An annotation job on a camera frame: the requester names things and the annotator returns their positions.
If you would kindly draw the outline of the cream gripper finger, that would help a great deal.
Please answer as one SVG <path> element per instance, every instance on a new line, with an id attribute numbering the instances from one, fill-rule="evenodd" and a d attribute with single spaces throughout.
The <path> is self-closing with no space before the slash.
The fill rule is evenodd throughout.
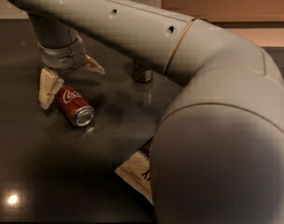
<path id="1" fill-rule="evenodd" d="M 101 75 L 106 72 L 105 69 L 89 55 L 85 56 L 82 67 L 90 72 L 98 73 Z"/>
<path id="2" fill-rule="evenodd" d="M 40 73 L 39 103 L 43 109 L 49 109 L 55 95 L 63 86 L 64 80 L 59 75 L 45 66 Z"/>

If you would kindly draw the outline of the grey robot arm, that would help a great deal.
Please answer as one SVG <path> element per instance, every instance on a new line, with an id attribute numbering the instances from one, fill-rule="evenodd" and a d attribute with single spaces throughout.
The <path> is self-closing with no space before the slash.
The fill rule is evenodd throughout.
<path id="1" fill-rule="evenodd" d="M 259 46 L 128 0 L 8 0 L 47 66 L 80 66 L 88 35 L 181 84 L 150 150 L 158 224 L 284 224 L 284 81 Z"/>

